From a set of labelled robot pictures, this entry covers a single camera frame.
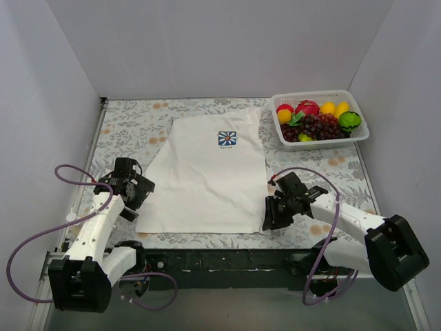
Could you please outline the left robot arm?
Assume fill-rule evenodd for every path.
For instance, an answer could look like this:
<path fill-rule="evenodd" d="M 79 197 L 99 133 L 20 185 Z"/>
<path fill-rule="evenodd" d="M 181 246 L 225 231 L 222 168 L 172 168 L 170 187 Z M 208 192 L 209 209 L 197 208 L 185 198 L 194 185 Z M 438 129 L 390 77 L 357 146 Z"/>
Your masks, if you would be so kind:
<path fill-rule="evenodd" d="M 107 241 L 119 218 L 135 221 L 154 183 L 142 175 L 138 161 L 118 157 L 111 173 L 95 186 L 92 218 L 85 221 L 75 242 L 60 259 L 50 262 L 48 276 L 58 310 L 104 312 L 113 285 L 125 275 L 138 276 L 147 266 L 139 241 L 121 241 L 105 253 Z"/>

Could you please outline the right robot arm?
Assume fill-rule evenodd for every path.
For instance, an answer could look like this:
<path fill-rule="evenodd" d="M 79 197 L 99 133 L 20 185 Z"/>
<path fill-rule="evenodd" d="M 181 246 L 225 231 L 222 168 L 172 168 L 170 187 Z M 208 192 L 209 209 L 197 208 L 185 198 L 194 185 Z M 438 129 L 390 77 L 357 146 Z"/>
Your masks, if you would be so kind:
<path fill-rule="evenodd" d="M 292 258 L 297 274 L 327 274 L 334 268 L 370 274 L 396 292 L 429 266 L 429 258 L 409 222 L 400 215 L 369 214 L 340 201 L 336 191 L 308 188 L 295 172 L 275 174 L 276 191 L 265 199 L 263 230 L 289 227 L 297 215 L 328 223 L 325 239 Z"/>

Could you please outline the white t-shirt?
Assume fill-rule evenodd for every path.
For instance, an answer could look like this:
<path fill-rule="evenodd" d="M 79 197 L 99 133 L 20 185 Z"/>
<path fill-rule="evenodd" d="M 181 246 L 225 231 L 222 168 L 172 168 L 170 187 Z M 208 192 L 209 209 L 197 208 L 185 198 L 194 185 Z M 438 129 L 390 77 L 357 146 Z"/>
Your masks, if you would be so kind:
<path fill-rule="evenodd" d="M 176 119 L 145 176 L 137 233 L 261 233 L 268 195 L 260 108 Z"/>

